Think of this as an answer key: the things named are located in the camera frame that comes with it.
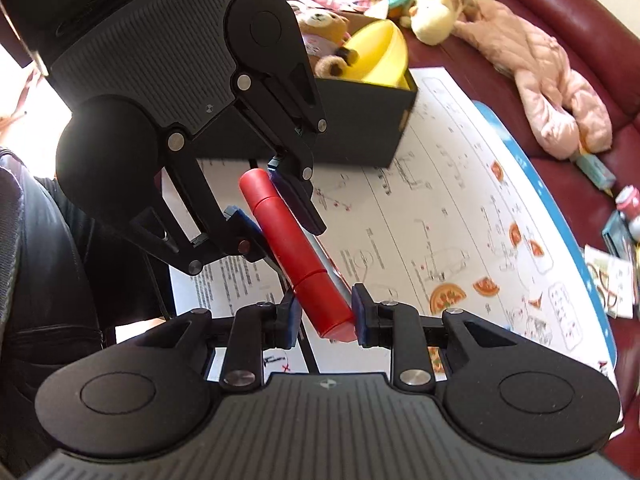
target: sofa armrest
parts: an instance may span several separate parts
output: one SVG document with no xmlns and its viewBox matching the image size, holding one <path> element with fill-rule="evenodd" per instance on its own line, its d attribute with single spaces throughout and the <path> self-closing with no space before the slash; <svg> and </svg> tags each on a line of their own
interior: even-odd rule
<svg viewBox="0 0 640 480">
<path fill-rule="evenodd" d="M 519 0 L 589 67 L 630 118 L 640 111 L 640 39 L 597 0 Z"/>
</svg>

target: white paper sheet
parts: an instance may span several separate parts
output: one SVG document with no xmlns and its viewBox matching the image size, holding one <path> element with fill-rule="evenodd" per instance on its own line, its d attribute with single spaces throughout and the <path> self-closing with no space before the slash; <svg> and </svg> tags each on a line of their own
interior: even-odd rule
<svg viewBox="0 0 640 480">
<path fill-rule="evenodd" d="M 313 201 L 328 227 L 320 239 L 340 272 L 350 284 L 363 282 L 374 300 L 412 304 L 423 315 L 456 304 L 615 383 L 614 357 L 585 282 L 540 199 L 542 182 L 529 181 L 520 167 L 525 161 L 511 155 L 446 70 L 412 75 L 418 99 L 388 170 L 314 169 Z M 247 165 L 205 164 L 220 205 L 244 205 L 237 182 Z M 171 187 L 164 189 L 172 206 Z M 228 296 L 220 265 L 207 274 L 214 283 L 207 307 L 214 312 L 220 308 L 228 316 L 258 296 L 277 297 L 277 279 L 265 265 L 257 266 L 261 281 L 251 293 Z M 197 280 L 172 269 L 179 312 L 201 304 Z M 388 351 L 329 343 L 305 326 L 322 372 L 388 372 Z"/>
<path fill-rule="evenodd" d="M 247 162 L 203 160 L 200 167 L 222 210 L 228 205 L 241 205 L 250 214 L 238 188 L 238 180 L 249 169 Z M 162 196 L 186 235 L 195 238 L 200 232 L 164 171 Z M 273 269 L 264 262 L 250 264 L 240 256 L 209 264 L 197 276 L 189 276 L 173 267 L 170 267 L 170 275 L 178 314 L 200 307 L 208 308 L 213 317 L 227 317 L 248 304 L 258 301 L 278 303 L 282 299 L 282 288 Z M 225 349 L 216 349 L 208 377 L 210 381 L 218 380 L 224 356 Z M 263 362 L 265 379 L 272 372 L 307 372 L 297 346 L 288 351 L 265 351 Z"/>
</svg>

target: red marker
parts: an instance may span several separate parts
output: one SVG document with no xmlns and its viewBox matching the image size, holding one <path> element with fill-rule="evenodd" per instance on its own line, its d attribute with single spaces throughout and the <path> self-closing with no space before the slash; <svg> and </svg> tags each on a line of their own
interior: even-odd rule
<svg viewBox="0 0 640 480">
<path fill-rule="evenodd" d="M 355 341 L 353 313 L 266 171 L 247 171 L 240 190 L 320 337 Z"/>
</svg>

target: pink plush toy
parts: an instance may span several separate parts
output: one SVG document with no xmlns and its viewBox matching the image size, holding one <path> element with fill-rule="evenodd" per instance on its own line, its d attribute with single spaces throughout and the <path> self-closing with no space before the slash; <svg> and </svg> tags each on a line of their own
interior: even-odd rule
<svg viewBox="0 0 640 480">
<path fill-rule="evenodd" d="M 453 33 L 513 74 L 533 134 L 547 153 L 562 160 L 580 144 L 591 153 L 611 147 L 607 108 L 571 69 L 556 38 L 494 0 L 467 7 Z"/>
<path fill-rule="evenodd" d="M 376 0 L 314 0 L 316 4 L 331 10 L 354 10 L 365 12 L 376 3 Z"/>
</svg>

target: black box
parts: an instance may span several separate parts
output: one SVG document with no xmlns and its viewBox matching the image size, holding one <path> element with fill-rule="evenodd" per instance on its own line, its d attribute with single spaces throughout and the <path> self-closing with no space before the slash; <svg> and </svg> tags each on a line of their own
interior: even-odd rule
<svg viewBox="0 0 640 480">
<path fill-rule="evenodd" d="M 345 16 L 351 20 L 351 34 L 375 20 L 359 14 Z M 314 163 L 387 168 L 417 95 L 417 86 L 408 70 L 405 79 L 408 90 L 316 78 L 327 129 L 316 140 Z M 237 116 L 222 112 L 213 123 L 212 128 L 207 128 L 211 133 L 201 135 L 196 142 L 197 156 L 244 160 L 268 160 L 273 156 L 251 127 Z"/>
</svg>

